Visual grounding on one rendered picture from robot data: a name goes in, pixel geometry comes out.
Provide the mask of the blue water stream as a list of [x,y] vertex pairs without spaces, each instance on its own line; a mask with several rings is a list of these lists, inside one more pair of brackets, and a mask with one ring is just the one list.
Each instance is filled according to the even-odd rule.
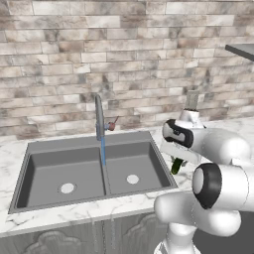
[[106,166],[106,158],[105,158],[105,137],[101,137],[101,159],[102,165]]

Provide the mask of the grey sink faucet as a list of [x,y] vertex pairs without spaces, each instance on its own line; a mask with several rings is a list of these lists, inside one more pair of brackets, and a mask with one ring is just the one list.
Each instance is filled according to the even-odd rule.
[[96,113],[96,138],[98,141],[101,141],[105,136],[105,123],[101,97],[95,95],[95,113]]

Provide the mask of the green cucumber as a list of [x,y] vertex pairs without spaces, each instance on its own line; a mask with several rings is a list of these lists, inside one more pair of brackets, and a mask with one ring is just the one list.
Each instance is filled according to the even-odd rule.
[[183,162],[184,161],[182,159],[175,158],[175,160],[174,160],[174,162],[172,164],[172,167],[171,167],[171,173],[173,175],[176,175],[179,172],[180,167],[182,166]]

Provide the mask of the grey carved cupboard door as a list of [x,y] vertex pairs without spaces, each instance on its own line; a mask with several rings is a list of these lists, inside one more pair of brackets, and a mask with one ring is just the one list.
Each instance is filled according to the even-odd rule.
[[0,238],[0,254],[104,254],[100,223],[95,224],[98,253],[88,222]]
[[167,228],[153,212],[105,220],[105,254],[154,254]]

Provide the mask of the white bottle with grey neck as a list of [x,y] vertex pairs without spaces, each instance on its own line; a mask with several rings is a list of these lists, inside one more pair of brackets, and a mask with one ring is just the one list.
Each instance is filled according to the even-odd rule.
[[190,122],[194,128],[204,128],[199,119],[199,111],[197,108],[199,92],[197,90],[189,90],[187,92],[187,100],[184,110],[181,113],[182,121]]

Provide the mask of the dark grey hood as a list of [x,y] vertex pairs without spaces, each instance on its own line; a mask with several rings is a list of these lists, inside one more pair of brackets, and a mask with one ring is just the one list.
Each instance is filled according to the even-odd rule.
[[254,44],[226,45],[225,49],[231,53],[254,62]]

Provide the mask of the grey double sink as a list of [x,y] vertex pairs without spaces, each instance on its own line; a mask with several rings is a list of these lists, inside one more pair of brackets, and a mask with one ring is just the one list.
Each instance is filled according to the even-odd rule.
[[27,147],[9,212],[150,191],[177,184],[148,131],[37,141]]

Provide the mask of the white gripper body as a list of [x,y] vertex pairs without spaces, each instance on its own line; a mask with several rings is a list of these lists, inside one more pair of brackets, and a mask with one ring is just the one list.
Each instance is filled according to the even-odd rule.
[[177,159],[182,159],[195,165],[201,162],[201,155],[174,142],[167,142],[163,140],[160,150],[167,155],[173,156]]

